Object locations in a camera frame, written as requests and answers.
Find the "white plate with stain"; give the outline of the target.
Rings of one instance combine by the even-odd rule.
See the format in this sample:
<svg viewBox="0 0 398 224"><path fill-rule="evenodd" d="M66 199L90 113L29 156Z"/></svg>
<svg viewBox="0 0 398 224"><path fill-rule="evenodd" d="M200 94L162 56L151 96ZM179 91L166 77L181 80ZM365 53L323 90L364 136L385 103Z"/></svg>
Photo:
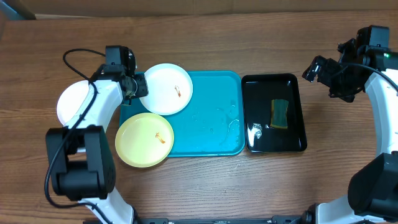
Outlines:
<svg viewBox="0 0 398 224"><path fill-rule="evenodd" d="M171 115L186 107L193 95L190 75L171 63L154 65L144 72L148 95L139 98L151 113Z"/></svg>

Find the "large white plate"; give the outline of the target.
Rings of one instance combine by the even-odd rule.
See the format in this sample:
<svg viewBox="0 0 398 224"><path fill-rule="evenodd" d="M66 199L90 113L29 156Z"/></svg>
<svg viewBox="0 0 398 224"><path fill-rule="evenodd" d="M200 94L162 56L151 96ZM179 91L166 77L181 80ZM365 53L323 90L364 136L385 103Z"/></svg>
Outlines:
<svg viewBox="0 0 398 224"><path fill-rule="evenodd" d="M61 124L70 121L89 92L88 81L78 81L66 88L57 102L57 117Z"/></svg>

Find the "green yellow sponge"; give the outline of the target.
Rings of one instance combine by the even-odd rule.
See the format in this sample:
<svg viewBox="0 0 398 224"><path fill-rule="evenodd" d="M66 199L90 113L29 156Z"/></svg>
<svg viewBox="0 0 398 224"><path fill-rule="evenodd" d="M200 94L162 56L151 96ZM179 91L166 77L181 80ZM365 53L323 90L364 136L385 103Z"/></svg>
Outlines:
<svg viewBox="0 0 398 224"><path fill-rule="evenodd" d="M274 99L271 101L271 123L270 127L276 129L287 129L287 110L289 102L284 99Z"/></svg>

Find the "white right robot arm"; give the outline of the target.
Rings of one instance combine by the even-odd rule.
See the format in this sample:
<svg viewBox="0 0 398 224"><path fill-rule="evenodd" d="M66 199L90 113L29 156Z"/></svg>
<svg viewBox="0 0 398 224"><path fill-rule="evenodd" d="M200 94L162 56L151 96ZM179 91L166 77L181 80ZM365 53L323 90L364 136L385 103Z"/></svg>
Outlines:
<svg viewBox="0 0 398 224"><path fill-rule="evenodd" d="M351 101L364 91L376 129L376 156L350 180L348 193L312 207L303 223L397 221L397 53L368 50L337 62L317 56L303 77L326 85L331 96Z"/></svg>

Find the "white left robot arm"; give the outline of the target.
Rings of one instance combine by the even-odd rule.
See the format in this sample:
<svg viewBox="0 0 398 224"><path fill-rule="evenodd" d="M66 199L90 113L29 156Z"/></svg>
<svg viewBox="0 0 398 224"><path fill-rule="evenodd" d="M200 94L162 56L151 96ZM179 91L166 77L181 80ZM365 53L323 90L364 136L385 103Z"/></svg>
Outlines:
<svg viewBox="0 0 398 224"><path fill-rule="evenodd" d="M85 206L101 223L139 223L135 209L115 187L116 168L106 129L116 108L125 100L148 94L143 74L136 65L102 64L88 79L88 94L62 128L50 128L45 136L49 167L44 194L49 190L66 196L67 208Z"/></svg>

